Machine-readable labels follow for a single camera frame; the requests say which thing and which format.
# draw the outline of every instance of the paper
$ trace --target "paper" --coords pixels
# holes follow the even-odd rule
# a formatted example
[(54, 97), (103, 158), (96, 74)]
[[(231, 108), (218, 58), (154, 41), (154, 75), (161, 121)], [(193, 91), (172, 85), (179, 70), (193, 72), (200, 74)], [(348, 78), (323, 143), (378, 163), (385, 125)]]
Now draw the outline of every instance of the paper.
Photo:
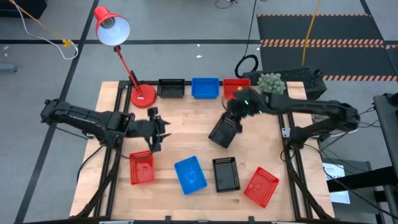
[[(339, 178), (339, 177), (345, 177), (346, 174), (344, 172), (344, 166), (343, 165), (334, 165), (334, 164), (329, 164), (324, 162), (323, 167), (325, 168), (325, 171), (331, 175), (333, 178)], [(326, 180), (330, 180), (331, 178), (329, 176), (326, 176)], [(344, 192), (333, 192), (330, 193), (330, 199), (332, 202), (336, 203), (345, 203), (345, 204), (350, 204), (349, 202), (349, 195), (348, 191)]]

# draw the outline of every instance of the desk lamp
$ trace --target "desk lamp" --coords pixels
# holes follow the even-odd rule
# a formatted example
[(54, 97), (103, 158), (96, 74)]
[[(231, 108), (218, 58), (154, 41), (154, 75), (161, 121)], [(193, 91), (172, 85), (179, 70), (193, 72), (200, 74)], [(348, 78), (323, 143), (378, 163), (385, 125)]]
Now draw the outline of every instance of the desk lamp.
[(118, 54), (124, 68), (129, 74), (130, 81), (134, 85), (134, 90), (130, 96), (131, 102), (138, 108), (150, 107), (156, 101), (155, 89), (147, 84), (137, 84), (134, 72), (129, 69), (120, 52), (120, 45), (130, 35), (131, 28), (129, 21), (123, 16), (110, 13), (104, 6), (98, 6), (94, 10), (94, 15), (97, 20), (95, 32), (98, 40), (105, 45), (114, 46), (114, 51)]

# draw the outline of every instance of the floor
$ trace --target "floor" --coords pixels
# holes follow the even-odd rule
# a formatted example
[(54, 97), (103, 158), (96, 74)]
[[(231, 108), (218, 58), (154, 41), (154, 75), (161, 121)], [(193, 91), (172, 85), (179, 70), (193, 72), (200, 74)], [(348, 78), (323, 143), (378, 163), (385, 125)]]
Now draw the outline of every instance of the floor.
[[(65, 37), (80, 40), (94, 0), (48, 0), (40, 19)], [(384, 40), (398, 40), (395, 0), (366, 0)], [(256, 13), (308, 14), (316, 0), (258, 1)], [(253, 1), (238, 1), (228, 9), (217, 9), (214, 0), (100, 0), (100, 5), (122, 14), (130, 21), (131, 40), (154, 40), (150, 44), (123, 45), (122, 53), (139, 80), (158, 78), (233, 78), (234, 67), (244, 53)], [(323, 0), (319, 13), (364, 13), (360, 0)], [(35, 35), (54, 39), (36, 23), (27, 27)], [(0, 17), (1, 40), (30, 40), (20, 19)], [(96, 40), (95, 22), (88, 40)], [(163, 44), (156, 40), (191, 40), (190, 44)], [(198, 44), (194, 40), (223, 40), (222, 44)], [(257, 22), (252, 40), (258, 40)], [(259, 55), (258, 44), (249, 45), (249, 54)], [(66, 50), (72, 56), (72, 50)], [(0, 217), (14, 223), (48, 127), (39, 123), (44, 100), (58, 98), (71, 67), (54, 46), (48, 44), (0, 44), (0, 62), (16, 63), (17, 73), (0, 75)], [(241, 71), (250, 70), (245, 62)], [(102, 81), (123, 80), (126, 74), (111, 47), (85, 44), (67, 95), (71, 104), (93, 109)], [(364, 111), (374, 95), (398, 91), (396, 82), (326, 82), (323, 100), (340, 100)], [(376, 114), (362, 116), (375, 121)], [(85, 140), (56, 131), (50, 144), (25, 222), (67, 218), (76, 186), (76, 172), (83, 158)], [(342, 159), (370, 161), (372, 168), (391, 164), (379, 128), (360, 129), (329, 148)], [(338, 217), (356, 222), (373, 222), (373, 216), (335, 211)]]

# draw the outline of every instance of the blue plastic basket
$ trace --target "blue plastic basket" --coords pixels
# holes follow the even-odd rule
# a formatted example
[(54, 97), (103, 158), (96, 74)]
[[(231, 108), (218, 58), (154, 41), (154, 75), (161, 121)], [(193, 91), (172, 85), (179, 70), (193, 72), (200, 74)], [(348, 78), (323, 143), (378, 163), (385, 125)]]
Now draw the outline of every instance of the blue plastic basket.
[(219, 94), (218, 78), (192, 78), (192, 96), (195, 99), (214, 99)]
[(174, 168), (185, 195), (207, 187), (205, 175), (196, 156), (175, 163)]

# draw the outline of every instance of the red plastic basket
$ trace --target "red plastic basket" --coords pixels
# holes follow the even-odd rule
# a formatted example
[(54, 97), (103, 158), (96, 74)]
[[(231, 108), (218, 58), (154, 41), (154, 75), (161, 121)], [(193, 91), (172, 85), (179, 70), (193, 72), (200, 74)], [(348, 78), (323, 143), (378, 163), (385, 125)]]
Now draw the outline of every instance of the red plastic basket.
[(234, 98), (234, 92), (239, 87), (250, 88), (250, 79), (248, 78), (225, 78), (224, 82), (224, 97), (226, 100)]
[(130, 154), (131, 185), (155, 180), (154, 157), (150, 151)]
[(278, 184), (278, 178), (258, 167), (243, 194), (266, 208)]

